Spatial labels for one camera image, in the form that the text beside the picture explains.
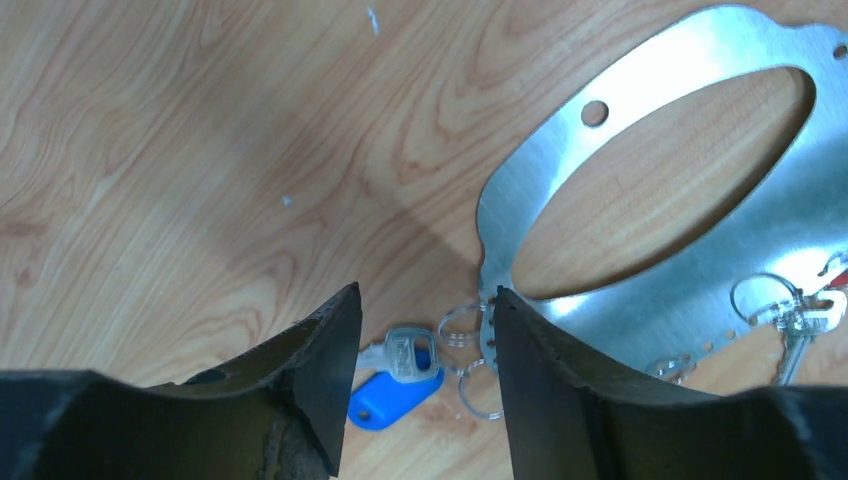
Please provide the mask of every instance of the key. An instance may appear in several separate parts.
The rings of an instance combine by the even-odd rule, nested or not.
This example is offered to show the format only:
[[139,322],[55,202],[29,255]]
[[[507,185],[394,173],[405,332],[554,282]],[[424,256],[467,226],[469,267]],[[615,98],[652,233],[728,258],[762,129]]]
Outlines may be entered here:
[[[415,360],[415,341],[426,341],[430,365],[419,368]],[[386,334],[383,343],[375,343],[359,352],[357,368],[373,368],[388,372],[399,383],[414,383],[435,377],[441,368],[436,352],[436,336],[426,328],[395,327]]]
[[848,306],[848,297],[838,290],[822,290],[805,300],[799,310],[785,313],[775,322],[783,332],[785,351],[777,370],[777,384],[792,383],[801,360],[817,335],[825,334],[839,325]]
[[783,361],[777,368],[777,384],[785,387],[795,380],[801,360],[813,343],[812,335],[784,335],[783,346],[785,348]]

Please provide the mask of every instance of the white speck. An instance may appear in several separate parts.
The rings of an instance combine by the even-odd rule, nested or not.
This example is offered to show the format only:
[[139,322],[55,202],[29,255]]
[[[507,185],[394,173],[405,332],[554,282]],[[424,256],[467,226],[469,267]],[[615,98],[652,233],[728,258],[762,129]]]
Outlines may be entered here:
[[374,30],[374,36],[376,37],[380,34],[380,22],[377,20],[377,13],[371,7],[368,7],[368,18],[371,19],[371,29]]

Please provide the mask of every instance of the metal plate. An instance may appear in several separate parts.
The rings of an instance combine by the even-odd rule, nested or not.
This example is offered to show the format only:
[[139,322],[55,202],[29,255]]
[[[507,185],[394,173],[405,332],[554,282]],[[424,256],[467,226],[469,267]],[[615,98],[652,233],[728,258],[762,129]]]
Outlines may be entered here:
[[[618,60],[519,146],[483,188],[480,297],[492,298],[500,285],[514,289],[512,264],[530,228],[566,179],[615,135],[696,90],[779,67],[812,78],[815,105],[787,151],[735,210],[637,275],[577,295],[527,300],[560,328],[644,370],[668,355],[697,361],[726,345],[728,331],[750,331],[734,303],[765,305],[794,294],[770,275],[809,293],[827,285],[840,269],[820,276],[822,267],[848,249],[848,59],[836,50],[846,43],[848,35],[830,26],[786,27],[747,7],[720,6],[684,18]],[[609,115],[587,127],[581,111],[595,100],[606,103]],[[746,280],[746,298],[732,301],[730,292]],[[496,368],[490,319],[491,313],[480,346]]]

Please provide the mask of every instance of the wood grain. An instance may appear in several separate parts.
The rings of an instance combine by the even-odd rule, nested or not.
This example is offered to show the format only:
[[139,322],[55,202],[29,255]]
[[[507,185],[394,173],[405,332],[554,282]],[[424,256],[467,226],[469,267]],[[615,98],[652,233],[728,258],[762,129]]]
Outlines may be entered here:
[[[0,367],[180,381],[353,280],[363,343],[432,324],[475,299],[474,213],[493,169],[598,72],[706,5],[3,1]],[[840,0],[754,5],[848,29]],[[775,160],[805,92],[765,73],[625,132],[544,213],[518,284],[588,288],[697,234]],[[767,333],[691,385],[769,381]],[[844,328],[817,341],[801,381],[848,383],[846,345]],[[351,426],[342,478],[508,478],[503,423],[468,415],[455,382],[384,433]],[[493,377],[475,388],[497,398]]]

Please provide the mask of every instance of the hole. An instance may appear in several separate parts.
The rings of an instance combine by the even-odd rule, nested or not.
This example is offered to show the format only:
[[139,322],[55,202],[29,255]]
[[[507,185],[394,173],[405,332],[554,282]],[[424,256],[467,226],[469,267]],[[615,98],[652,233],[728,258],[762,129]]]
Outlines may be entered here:
[[580,120],[587,127],[600,127],[609,117],[609,107],[600,100],[593,100],[583,107]]
[[815,310],[830,310],[833,308],[833,300],[822,300],[819,298],[815,298],[810,302],[810,308]]
[[415,365],[420,370],[428,370],[430,368],[430,339],[427,337],[415,337],[413,340],[413,348],[415,348]]
[[210,368],[202,371],[197,375],[186,380],[184,385],[204,385],[208,383],[220,382],[227,378],[227,373],[217,368]]
[[771,170],[809,116],[814,87],[773,69],[707,87],[615,136],[531,228],[513,283],[531,298],[636,275],[706,233]]

